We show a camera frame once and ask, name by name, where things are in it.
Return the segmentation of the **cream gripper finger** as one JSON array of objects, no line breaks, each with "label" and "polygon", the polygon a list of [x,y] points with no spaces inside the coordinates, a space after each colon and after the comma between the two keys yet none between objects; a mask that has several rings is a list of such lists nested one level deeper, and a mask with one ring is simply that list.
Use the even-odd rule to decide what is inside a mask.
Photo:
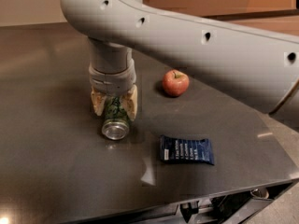
[{"label": "cream gripper finger", "polygon": [[137,86],[133,87],[121,97],[121,106],[129,120],[134,121],[137,114]]},{"label": "cream gripper finger", "polygon": [[95,89],[92,89],[91,99],[92,99],[94,114],[97,116],[101,116],[104,111],[107,96],[99,91],[96,91]]}]

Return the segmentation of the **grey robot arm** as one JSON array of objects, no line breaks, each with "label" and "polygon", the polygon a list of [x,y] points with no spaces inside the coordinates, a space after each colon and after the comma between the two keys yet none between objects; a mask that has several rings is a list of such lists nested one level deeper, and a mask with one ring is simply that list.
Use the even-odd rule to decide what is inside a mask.
[{"label": "grey robot arm", "polygon": [[142,0],[61,0],[66,20],[102,43],[182,67],[207,85],[292,129],[299,126],[299,40],[143,5]]}]

